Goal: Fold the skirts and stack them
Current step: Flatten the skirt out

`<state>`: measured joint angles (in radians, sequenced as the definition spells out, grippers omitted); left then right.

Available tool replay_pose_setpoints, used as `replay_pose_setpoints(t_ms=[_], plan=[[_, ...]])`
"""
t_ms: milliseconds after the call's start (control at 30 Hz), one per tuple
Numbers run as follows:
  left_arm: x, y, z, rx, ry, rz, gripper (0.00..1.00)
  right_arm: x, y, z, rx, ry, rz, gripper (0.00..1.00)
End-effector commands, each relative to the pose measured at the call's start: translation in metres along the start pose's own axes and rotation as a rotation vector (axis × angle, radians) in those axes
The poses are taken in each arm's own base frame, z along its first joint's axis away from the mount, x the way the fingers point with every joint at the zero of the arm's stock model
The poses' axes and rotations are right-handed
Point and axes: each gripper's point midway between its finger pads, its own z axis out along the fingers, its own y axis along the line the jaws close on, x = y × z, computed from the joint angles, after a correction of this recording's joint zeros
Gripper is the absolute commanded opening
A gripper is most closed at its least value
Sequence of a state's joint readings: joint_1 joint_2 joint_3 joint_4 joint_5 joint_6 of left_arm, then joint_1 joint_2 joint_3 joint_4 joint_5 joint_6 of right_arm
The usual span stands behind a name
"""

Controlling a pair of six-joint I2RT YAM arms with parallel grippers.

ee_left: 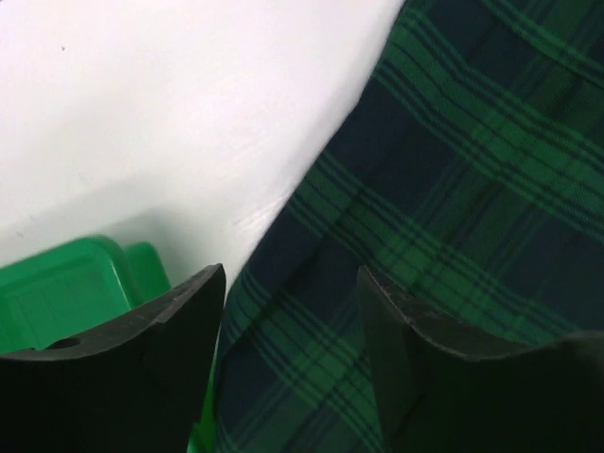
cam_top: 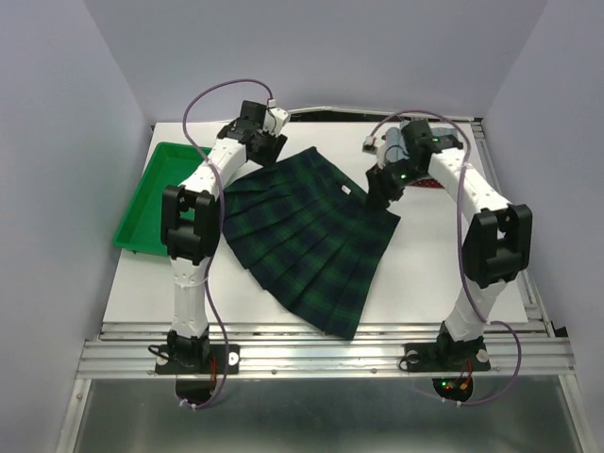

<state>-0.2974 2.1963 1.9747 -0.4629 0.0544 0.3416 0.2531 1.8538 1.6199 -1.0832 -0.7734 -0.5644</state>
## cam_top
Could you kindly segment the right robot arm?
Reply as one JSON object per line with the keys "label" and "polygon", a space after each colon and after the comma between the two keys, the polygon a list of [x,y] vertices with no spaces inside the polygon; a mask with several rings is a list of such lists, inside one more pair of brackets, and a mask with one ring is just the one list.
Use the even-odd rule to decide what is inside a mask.
{"label": "right robot arm", "polygon": [[400,365],[410,373],[454,372],[466,364],[489,370],[484,329],[498,297],[529,265],[530,208],[499,194],[470,163],[471,143],[454,123],[433,129],[426,120],[409,121],[382,137],[372,131],[362,149],[376,157],[366,172],[370,207],[388,207],[426,178],[456,204],[460,293],[437,338],[405,344]]}

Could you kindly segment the green navy plaid skirt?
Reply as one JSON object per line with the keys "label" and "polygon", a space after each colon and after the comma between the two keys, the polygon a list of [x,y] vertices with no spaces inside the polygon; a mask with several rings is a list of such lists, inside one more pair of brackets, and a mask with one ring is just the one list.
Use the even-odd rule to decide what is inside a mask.
{"label": "green navy plaid skirt", "polygon": [[311,147],[231,182],[223,235],[242,268],[284,309],[354,338],[400,218]]}

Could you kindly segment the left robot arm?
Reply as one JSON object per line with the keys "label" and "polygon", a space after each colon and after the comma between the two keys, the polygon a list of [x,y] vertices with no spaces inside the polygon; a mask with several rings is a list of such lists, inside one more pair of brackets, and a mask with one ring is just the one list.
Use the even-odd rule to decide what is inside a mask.
{"label": "left robot arm", "polygon": [[220,198],[227,183],[248,161],[262,167],[276,162],[287,137],[290,114],[273,98],[243,101],[240,114],[223,126],[202,163],[182,182],[167,186],[161,198],[160,241],[174,276],[175,311],[166,343],[156,352],[158,374],[209,371],[208,267],[221,237]]}

